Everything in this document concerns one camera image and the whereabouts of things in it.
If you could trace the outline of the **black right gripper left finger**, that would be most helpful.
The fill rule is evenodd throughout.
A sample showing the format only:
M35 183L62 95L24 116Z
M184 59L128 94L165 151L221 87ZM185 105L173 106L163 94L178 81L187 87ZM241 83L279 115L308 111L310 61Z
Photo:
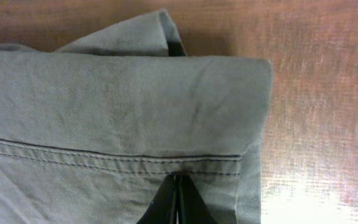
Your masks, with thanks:
M146 212L137 224L176 224L177 182L172 174L167 175L157 190Z

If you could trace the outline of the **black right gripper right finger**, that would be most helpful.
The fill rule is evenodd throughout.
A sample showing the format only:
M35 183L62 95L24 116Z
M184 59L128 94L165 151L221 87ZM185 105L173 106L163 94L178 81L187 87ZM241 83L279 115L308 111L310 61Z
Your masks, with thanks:
M217 224L188 175L177 176L177 213L180 224Z

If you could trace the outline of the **grey cargo shorts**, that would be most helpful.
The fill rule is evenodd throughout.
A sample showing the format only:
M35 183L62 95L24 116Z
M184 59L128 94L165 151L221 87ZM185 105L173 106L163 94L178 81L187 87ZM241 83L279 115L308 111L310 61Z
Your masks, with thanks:
M260 223L269 61L185 53L165 10L54 52L0 44L0 223L136 223L191 176L219 223Z

